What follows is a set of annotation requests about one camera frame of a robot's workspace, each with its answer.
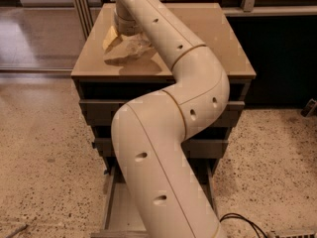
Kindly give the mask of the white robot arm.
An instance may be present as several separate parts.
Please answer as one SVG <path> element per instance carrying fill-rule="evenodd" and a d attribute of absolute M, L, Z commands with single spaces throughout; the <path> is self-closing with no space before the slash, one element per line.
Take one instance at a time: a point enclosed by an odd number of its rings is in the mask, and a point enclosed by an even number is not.
<path fill-rule="evenodd" d="M 229 79 L 214 53 L 159 0 L 117 0 L 120 21 L 139 25 L 175 83 L 133 99 L 111 135 L 131 198 L 150 238 L 226 238 L 182 148 L 214 123 Z"/>

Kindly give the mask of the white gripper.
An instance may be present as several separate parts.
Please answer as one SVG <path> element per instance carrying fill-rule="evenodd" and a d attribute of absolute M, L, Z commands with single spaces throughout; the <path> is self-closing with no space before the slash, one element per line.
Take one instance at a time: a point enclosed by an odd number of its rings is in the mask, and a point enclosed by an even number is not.
<path fill-rule="evenodd" d="M 114 23 L 116 28 L 111 26 L 103 40 L 102 47 L 105 52 L 111 51 L 114 47 L 123 42 L 120 34 L 134 36 L 143 31 L 142 27 L 136 22 L 130 11 L 122 3 L 116 4 Z"/>

